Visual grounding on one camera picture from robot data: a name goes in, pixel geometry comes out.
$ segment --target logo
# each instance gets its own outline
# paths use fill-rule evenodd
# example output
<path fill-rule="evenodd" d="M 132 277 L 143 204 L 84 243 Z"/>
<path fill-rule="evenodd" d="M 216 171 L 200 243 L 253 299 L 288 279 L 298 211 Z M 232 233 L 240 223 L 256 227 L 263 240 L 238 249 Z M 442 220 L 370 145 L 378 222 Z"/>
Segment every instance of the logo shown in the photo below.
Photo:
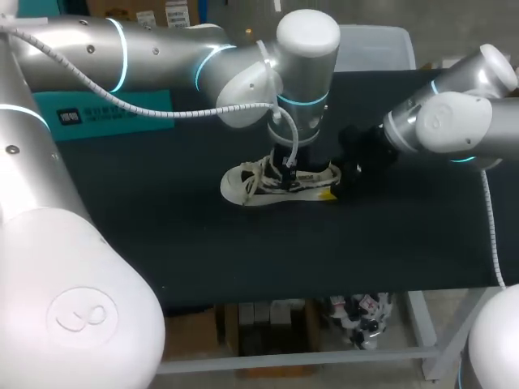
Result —
<path fill-rule="evenodd" d="M 108 341 L 118 323 L 117 306 L 94 288 L 69 289 L 57 296 L 47 312 L 53 341 L 74 348 L 94 348 Z"/>
<path fill-rule="evenodd" d="M 425 119 L 428 130 L 438 131 L 444 128 L 449 129 L 453 121 L 453 109 L 446 104 L 437 105 Z"/>
<path fill-rule="evenodd" d="M 56 113 L 58 114 L 58 119 L 59 122 L 62 123 L 62 126 L 83 123 L 77 108 L 58 109 Z"/>

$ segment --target black table surface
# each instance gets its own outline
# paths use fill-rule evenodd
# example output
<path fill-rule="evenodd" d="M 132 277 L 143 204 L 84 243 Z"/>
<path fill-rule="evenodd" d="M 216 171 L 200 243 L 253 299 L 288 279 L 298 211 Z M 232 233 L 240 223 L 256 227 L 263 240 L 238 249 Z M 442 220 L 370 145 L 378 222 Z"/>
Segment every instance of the black table surface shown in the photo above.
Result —
<path fill-rule="evenodd" d="M 335 156 L 341 128 L 380 122 L 434 76 L 337 74 L 317 152 Z M 174 94 L 176 110 L 201 101 Z M 219 185 L 269 152 L 264 122 L 236 131 L 191 119 L 58 146 L 98 229 L 165 309 L 496 284 L 482 184 L 467 164 L 406 156 L 355 200 L 251 209 L 227 203 Z M 519 283 L 519 164 L 488 176 L 504 279 Z"/>

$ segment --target small shoe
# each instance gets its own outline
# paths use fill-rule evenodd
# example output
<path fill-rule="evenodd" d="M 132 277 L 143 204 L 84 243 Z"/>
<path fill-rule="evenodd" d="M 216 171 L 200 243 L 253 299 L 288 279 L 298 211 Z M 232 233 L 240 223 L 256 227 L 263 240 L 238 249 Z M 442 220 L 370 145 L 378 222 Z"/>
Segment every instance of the small shoe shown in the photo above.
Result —
<path fill-rule="evenodd" d="M 287 185 L 272 164 L 272 153 L 256 162 L 232 168 L 221 179 L 222 196 L 231 203 L 257 207 L 282 201 L 325 201 L 337 199 L 332 186 L 341 180 L 341 170 L 330 164 L 318 173 L 297 171 Z"/>

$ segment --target white cable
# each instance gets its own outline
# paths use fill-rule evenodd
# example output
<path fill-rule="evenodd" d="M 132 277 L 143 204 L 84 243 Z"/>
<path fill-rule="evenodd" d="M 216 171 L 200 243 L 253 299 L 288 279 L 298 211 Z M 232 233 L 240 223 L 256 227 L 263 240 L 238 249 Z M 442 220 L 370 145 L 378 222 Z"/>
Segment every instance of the white cable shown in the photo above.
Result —
<path fill-rule="evenodd" d="M 490 231 L 490 245 L 492 250 L 492 262 L 494 263 L 495 278 L 502 289 L 506 289 L 503 275 L 501 274 L 500 259 L 497 255 L 497 241 L 495 239 L 494 211 L 492 209 L 492 197 L 490 186 L 488 185 L 487 173 L 481 171 L 481 181 L 483 183 L 483 191 L 485 194 L 485 203 L 487 204 L 488 229 Z"/>
<path fill-rule="evenodd" d="M 105 89 L 94 83 L 89 77 L 86 76 L 82 71 L 80 71 L 77 67 L 74 66 L 68 59 L 62 56 L 59 52 L 53 50 L 50 46 L 45 44 L 44 42 L 37 39 L 35 36 L 28 34 L 26 32 L 20 31 L 18 28 L 9 27 L 6 25 L 0 24 L 0 32 L 5 32 L 11 34 L 12 36 L 16 36 L 24 42 L 29 43 L 31 46 L 40 50 L 43 54 L 53 59 L 59 65 L 63 66 L 65 69 L 71 71 L 78 80 L 84 84 L 88 89 L 97 94 L 99 97 L 109 101 L 110 103 L 117 105 L 117 107 L 125 109 L 126 111 L 135 113 L 140 116 L 148 116 L 152 118 L 164 118 L 164 119 L 184 119 L 184 118 L 202 118 L 207 116 L 216 116 L 223 113 L 231 113 L 243 111 L 246 109 L 258 109 L 258 108 L 269 108 L 273 109 L 274 104 L 270 103 L 251 103 L 251 104 L 240 104 L 240 105 L 230 105 L 227 107 L 220 107 L 215 109 L 203 109 L 199 111 L 187 111 L 187 112 L 168 112 L 168 111 L 156 111 L 152 109 L 145 109 L 138 107 L 136 105 L 132 105 L 126 103 L 125 101 L 118 99 L 117 97 L 111 95 Z M 288 122 L 290 129 L 292 130 L 292 153 L 290 154 L 289 159 L 286 162 L 286 166 L 290 167 L 294 161 L 298 150 L 299 143 L 299 133 L 298 128 L 290 116 L 288 112 L 286 112 L 283 108 L 279 108 L 281 115 Z"/>
<path fill-rule="evenodd" d="M 261 56 L 263 57 L 263 62 L 265 64 L 265 69 L 267 71 L 267 80 L 268 80 L 268 89 L 270 89 L 270 94 L 272 96 L 272 120 L 275 124 L 279 125 L 281 123 L 281 108 L 277 102 L 277 89 L 276 89 L 276 81 L 274 80 L 274 70 L 272 69 L 272 63 L 270 62 L 270 57 L 268 56 L 267 48 L 265 47 L 265 43 L 263 41 L 257 41 L 256 44 L 259 47 L 259 51 L 261 52 Z M 295 158 L 298 154 L 299 147 L 299 137 L 292 137 L 292 152 L 290 153 L 289 159 L 286 161 L 286 165 L 288 167 L 292 166 L 295 161 Z"/>
<path fill-rule="evenodd" d="M 259 51 L 261 52 L 261 56 L 263 57 L 263 62 L 265 64 L 265 70 L 267 71 L 268 89 L 270 89 L 270 93 L 272 95 L 272 104 L 274 105 L 274 108 L 272 108 L 274 122 L 278 123 L 281 120 L 281 113 L 279 112 L 279 104 L 277 103 L 276 82 L 274 81 L 273 74 L 274 71 L 272 70 L 272 64 L 270 63 L 270 58 L 268 56 L 265 43 L 263 43 L 263 41 L 257 41 L 256 44 L 259 47 Z"/>

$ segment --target transparent plastic bin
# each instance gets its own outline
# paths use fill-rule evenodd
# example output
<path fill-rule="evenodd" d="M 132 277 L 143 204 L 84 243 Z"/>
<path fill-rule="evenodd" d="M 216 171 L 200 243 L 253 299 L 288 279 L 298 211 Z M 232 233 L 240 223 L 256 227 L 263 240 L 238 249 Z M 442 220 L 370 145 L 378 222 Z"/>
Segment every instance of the transparent plastic bin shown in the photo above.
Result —
<path fill-rule="evenodd" d="M 416 69 L 409 33 L 399 27 L 341 25 L 335 71 Z"/>

